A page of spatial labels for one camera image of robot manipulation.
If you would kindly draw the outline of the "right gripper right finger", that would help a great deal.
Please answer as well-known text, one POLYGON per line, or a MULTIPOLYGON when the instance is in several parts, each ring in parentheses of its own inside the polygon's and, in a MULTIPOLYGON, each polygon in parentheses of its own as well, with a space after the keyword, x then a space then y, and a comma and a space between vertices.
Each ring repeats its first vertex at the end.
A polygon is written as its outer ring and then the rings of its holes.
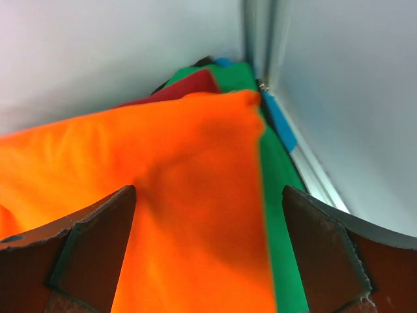
POLYGON ((283 212, 310 312, 415 312, 416 238, 292 186, 283 212))

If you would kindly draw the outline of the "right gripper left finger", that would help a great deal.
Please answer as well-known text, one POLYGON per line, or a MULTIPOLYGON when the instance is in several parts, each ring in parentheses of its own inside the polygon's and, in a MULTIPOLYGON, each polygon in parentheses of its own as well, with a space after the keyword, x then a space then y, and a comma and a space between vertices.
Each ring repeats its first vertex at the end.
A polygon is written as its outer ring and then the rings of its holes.
POLYGON ((1 240, 2 312, 110 312, 136 190, 1 240))

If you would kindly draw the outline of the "orange t shirt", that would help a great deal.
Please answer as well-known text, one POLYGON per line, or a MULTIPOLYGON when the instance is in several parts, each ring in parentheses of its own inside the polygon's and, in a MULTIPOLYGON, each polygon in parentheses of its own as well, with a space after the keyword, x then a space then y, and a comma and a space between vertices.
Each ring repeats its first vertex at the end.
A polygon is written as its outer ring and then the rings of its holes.
POLYGON ((252 90, 194 93, 1 137, 1 235, 132 185, 114 312, 275 312, 252 90))

